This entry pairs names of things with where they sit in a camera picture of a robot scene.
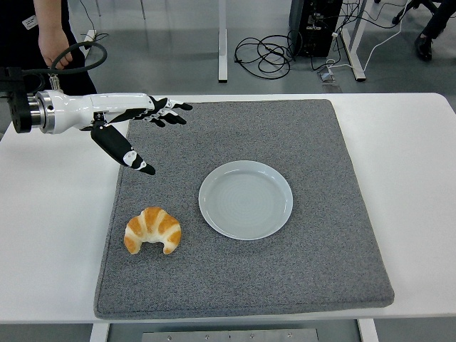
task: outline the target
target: metal plate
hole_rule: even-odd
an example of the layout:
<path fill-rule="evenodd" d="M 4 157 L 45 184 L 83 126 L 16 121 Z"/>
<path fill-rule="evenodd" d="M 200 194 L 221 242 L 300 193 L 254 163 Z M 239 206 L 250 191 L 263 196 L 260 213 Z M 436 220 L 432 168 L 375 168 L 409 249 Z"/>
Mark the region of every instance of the metal plate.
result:
<path fill-rule="evenodd" d="M 143 333 L 142 342 L 318 342 L 316 329 Z"/>

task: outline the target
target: black fingertip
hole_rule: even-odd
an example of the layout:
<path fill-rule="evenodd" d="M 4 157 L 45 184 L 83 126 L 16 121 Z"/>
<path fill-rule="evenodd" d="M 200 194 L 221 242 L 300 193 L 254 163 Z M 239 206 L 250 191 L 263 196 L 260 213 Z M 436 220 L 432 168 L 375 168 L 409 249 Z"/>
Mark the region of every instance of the black fingertip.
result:
<path fill-rule="evenodd" d="M 189 105 L 188 103 L 177 103 L 173 106 L 173 108 L 180 108 L 180 109 L 183 109 L 183 110 L 191 110 L 193 109 L 193 106 L 192 105 Z"/>
<path fill-rule="evenodd" d="M 148 175 L 153 176 L 155 174 L 155 169 L 150 166 L 149 164 L 146 165 L 146 167 L 143 167 L 140 169 L 141 172 L 147 173 Z"/>
<path fill-rule="evenodd" d="M 187 121 L 185 121 L 184 119 L 182 119 L 180 116 L 177 116 L 176 117 L 176 121 L 177 123 L 179 123 L 180 125 L 185 125 L 187 123 Z"/>
<path fill-rule="evenodd" d="M 154 124 L 156 124 L 158 127 L 161 127 L 161 128 L 163 128 L 163 127 L 166 126 L 166 124 L 165 124 L 164 122 L 162 122 L 161 120 L 158 120 L 158 119 L 152 119 L 152 120 L 151 120 L 151 123 L 154 123 Z"/>

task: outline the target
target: table leg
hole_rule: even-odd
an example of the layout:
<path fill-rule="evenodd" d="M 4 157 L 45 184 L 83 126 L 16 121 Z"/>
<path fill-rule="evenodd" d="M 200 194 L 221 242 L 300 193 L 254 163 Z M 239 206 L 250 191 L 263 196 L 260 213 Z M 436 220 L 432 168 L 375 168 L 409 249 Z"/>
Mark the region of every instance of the table leg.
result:
<path fill-rule="evenodd" d="M 370 13 L 372 9 L 372 4 L 373 0 L 363 0 L 363 3 L 361 4 L 360 8 L 360 13 L 362 13 L 362 17 L 358 18 L 356 20 L 355 28 L 353 30 L 353 35 L 352 37 L 348 33 L 348 30 L 344 28 L 342 30 L 342 41 L 343 45 L 345 46 L 345 50 L 347 52 L 348 59 L 350 61 L 353 71 L 353 74 L 355 76 L 355 79 L 357 81 L 365 81 L 366 76 L 364 75 L 363 67 L 361 66 L 361 63 L 359 61 L 358 55 L 356 51 L 358 50 L 359 43 L 361 41 L 361 37 L 363 36 L 364 33 L 364 28 L 366 27 L 366 20 L 363 20 L 362 18 L 367 19 L 367 14 Z"/>
<path fill-rule="evenodd" d="M 371 318 L 358 319 L 359 334 L 361 342 L 378 342 L 375 323 Z"/>
<path fill-rule="evenodd" d="M 228 82 L 226 0 L 219 0 L 219 82 Z"/>
<path fill-rule="evenodd" d="M 109 323 L 94 323 L 90 342 L 106 342 L 109 334 Z"/>

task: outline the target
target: white table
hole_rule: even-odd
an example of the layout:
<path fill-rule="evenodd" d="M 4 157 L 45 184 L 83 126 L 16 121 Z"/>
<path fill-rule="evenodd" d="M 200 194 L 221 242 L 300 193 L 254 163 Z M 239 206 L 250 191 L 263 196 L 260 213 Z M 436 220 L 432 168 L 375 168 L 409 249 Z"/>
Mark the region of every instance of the white table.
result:
<path fill-rule="evenodd" d="M 172 323 L 456 316 L 456 115 L 442 96 L 172 96 L 187 102 L 306 98 L 333 103 L 394 303 Z M 188 125 L 198 124 L 191 112 L 185 118 Z M 126 132 L 126 123 L 117 125 Z M 93 296 L 118 169 L 89 133 L 18 135 L 11 126 L 6 131 L 0 142 L 0 323 L 104 322 L 93 314 Z"/>

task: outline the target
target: tangled cable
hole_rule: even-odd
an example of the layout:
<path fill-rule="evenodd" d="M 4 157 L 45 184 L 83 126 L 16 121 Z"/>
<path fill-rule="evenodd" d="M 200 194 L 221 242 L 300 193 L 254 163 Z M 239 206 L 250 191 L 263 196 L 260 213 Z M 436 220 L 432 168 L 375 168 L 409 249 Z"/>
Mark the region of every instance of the tangled cable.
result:
<path fill-rule="evenodd" d="M 264 37 L 263 39 L 252 37 L 243 39 L 239 44 L 237 44 L 236 49 L 234 50 L 234 62 L 238 63 L 244 70 L 253 76 L 263 78 L 265 80 L 277 80 L 285 77 L 291 70 L 291 62 L 295 61 L 295 57 L 300 51 L 300 49 L 293 51 L 294 44 L 291 39 L 291 34 L 293 32 L 296 32 L 299 36 L 301 43 L 298 45 L 301 46 L 302 37 L 298 31 L 290 31 L 286 36 L 274 34 L 272 36 Z M 280 45 L 271 41 L 273 39 L 277 40 L 278 38 L 286 39 L 286 44 Z M 245 58 L 240 58 L 238 56 L 239 50 L 247 46 L 256 46 L 257 57 L 246 60 Z M 255 73 L 247 68 L 248 65 L 256 62 L 259 73 Z"/>

